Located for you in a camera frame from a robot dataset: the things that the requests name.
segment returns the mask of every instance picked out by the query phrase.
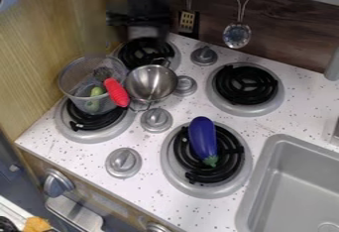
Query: clear plastic strainer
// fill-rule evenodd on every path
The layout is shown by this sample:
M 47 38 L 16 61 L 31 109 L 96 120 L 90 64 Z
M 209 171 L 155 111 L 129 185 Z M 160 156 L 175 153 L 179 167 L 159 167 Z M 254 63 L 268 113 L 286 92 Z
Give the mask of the clear plastic strainer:
M 67 65 L 58 76 L 59 89 L 81 111 L 90 115 L 99 115 L 114 109 L 117 105 L 111 100 L 103 83 L 94 77 L 99 67 L 107 67 L 111 77 L 123 84 L 128 69 L 117 58 L 78 58 Z M 103 94 L 91 96 L 94 87 L 100 87 Z

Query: hanging utensil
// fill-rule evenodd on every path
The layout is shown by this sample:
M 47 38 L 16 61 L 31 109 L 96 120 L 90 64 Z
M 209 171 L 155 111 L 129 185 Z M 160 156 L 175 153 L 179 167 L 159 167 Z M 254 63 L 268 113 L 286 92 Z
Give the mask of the hanging utensil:
M 244 4 L 240 0 L 238 2 L 238 18 L 237 23 L 232 23 L 226 27 L 223 33 L 225 44 L 232 49 L 240 49 L 246 46 L 250 40 L 252 31 L 250 27 L 243 24 L 246 5 L 250 0 L 246 0 Z
M 181 11 L 178 31 L 180 33 L 193 33 L 195 13 L 191 11 L 192 0 L 186 0 L 186 11 Z

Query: wooden backsplash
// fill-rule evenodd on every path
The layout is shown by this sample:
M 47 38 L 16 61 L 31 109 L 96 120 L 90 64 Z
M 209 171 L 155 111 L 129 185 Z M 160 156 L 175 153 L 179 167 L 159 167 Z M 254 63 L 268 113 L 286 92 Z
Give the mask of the wooden backsplash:
M 182 10 L 185 0 L 171 0 L 171 6 L 175 12 Z M 236 22 L 236 0 L 193 0 L 192 8 L 200 12 L 199 39 L 225 46 L 222 32 Z M 263 58 L 323 72 L 339 47 L 339 6 L 309 0 L 251 0 L 244 22 L 253 36 L 241 51 Z
M 83 14 L 75 11 L 84 9 L 81 4 L 19 0 L 0 13 L 0 128 L 10 140 L 61 98 L 58 72 L 88 46 L 86 31 L 79 27 Z

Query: green vegetable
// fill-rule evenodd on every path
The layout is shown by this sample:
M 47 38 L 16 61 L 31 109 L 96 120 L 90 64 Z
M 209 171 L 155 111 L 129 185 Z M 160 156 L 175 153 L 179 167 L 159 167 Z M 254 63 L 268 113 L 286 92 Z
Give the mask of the green vegetable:
M 101 95 L 104 93 L 104 90 L 102 87 L 100 86 L 95 86 L 92 88 L 92 90 L 90 91 L 90 97 L 93 97 L 93 96 L 98 96 L 98 95 Z
M 100 108 L 100 102 L 98 100 L 95 101 L 86 101 L 84 104 L 86 111 L 89 113 L 97 112 Z

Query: black coil burner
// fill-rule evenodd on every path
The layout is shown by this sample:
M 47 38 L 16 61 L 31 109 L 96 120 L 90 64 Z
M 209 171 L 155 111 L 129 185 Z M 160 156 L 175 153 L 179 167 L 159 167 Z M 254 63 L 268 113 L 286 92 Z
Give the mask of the black coil burner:
M 232 104 L 261 104 L 278 92 L 278 82 L 265 70 L 252 66 L 226 65 L 213 82 L 218 93 Z
M 157 58 L 172 58 L 174 50 L 168 43 L 160 43 L 155 38 L 140 38 L 124 45 L 118 58 L 130 70 L 142 65 L 156 63 Z
M 74 121 L 69 121 L 73 131 L 99 130 L 116 122 L 124 113 L 126 108 L 116 107 L 113 110 L 101 115 L 89 115 L 79 110 L 74 103 L 67 100 L 67 112 Z
M 190 183 L 213 183 L 231 178 L 241 168 L 245 153 L 238 139 L 226 129 L 216 126 L 219 161 L 215 168 L 207 166 L 189 146 L 188 128 L 182 127 L 173 142 L 173 151 L 177 161 L 188 172 L 185 177 Z

